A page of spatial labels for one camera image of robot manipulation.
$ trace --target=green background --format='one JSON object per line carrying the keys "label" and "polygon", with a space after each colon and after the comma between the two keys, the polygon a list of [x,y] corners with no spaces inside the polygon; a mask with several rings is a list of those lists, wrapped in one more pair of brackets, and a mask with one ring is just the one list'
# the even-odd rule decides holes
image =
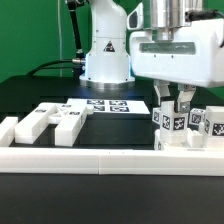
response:
{"label": "green background", "polygon": [[[130,13],[140,0],[115,2]],[[60,6],[62,54],[67,59],[75,56],[75,44],[69,11],[64,0],[60,1]],[[224,1],[207,0],[206,7],[224,12]],[[83,49],[87,53],[91,47],[89,5],[78,8],[77,16]],[[59,58],[58,0],[0,0],[0,82],[14,75],[24,75],[42,63]],[[65,71],[63,75],[72,74]],[[224,98],[224,88],[212,91]]]}

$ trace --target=white block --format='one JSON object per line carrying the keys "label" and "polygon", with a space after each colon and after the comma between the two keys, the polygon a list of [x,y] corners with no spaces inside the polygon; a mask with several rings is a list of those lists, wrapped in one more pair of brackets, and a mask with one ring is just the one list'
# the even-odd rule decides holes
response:
{"label": "white block", "polygon": [[48,126],[48,116],[56,112],[55,103],[41,103],[15,127],[16,143],[33,144]]}
{"label": "white block", "polygon": [[98,174],[97,150],[1,148],[0,172]]}
{"label": "white block", "polygon": [[203,135],[198,131],[187,129],[187,143],[191,148],[202,148]]}
{"label": "white block", "polygon": [[55,145],[71,147],[85,123],[87,113],[87,105],[73,105],[55,128]]}
{"label": "white block", "polygon": [[175,113],[174,101],[161,104],[160,138],[168,144],[184,143],[187,140],[188,114]]}
{"label": "white block", "polygon": [[168,144],[167,142],[163,142],[160,138],[160,130],[155,131],[155,142],[154,142],[154,149],[161,150],[161,151],[182,151],[185,148],[182,146],[181,143],[173,143]]}
{"label": "white block", "polygon": [[154,149],[155,150],[163,150],[163,143],[160,139],[160,130],[157,129],[155,131],[155,141],[154,141]]}
{"label": "white block", "polygon": [[105,151],[99,156],[99,174],[133,174],[133,150]]}
{"label": "white block", "polygon": [[160,125],[161,123],[161,108],[160,107],[153,108],[152,121]]}
{"label": "white block", "polygon": [[224,150],[224,107],[206,107],[203,147]]}
{"label": "white block", "polygon": [[198,132],[203,135],[204,131],[205,131],[205,122],[200,122]]}
{"label": "white block", "polygon": [[6,117],[0,124],[0,147],[8,147],[15,138],[18,117]]}
{"label": "white block", "polygon": [[193,108],[190,111],[189,124],[199,126],[205,120],[205,110]]}

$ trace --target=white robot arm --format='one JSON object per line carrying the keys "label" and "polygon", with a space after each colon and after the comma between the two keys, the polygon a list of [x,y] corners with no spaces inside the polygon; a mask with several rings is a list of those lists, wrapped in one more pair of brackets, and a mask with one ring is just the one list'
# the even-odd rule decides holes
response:
{"label": "white robot arm", "polygon": [[85,73],[80,76],[80,83],[106,89],[133,86],[130,56],[126,52],[124,9],[113,0],[67,0],[67,4],[69,2],[74,8],[88,2],[92,12],[92,48],[86,55]]}

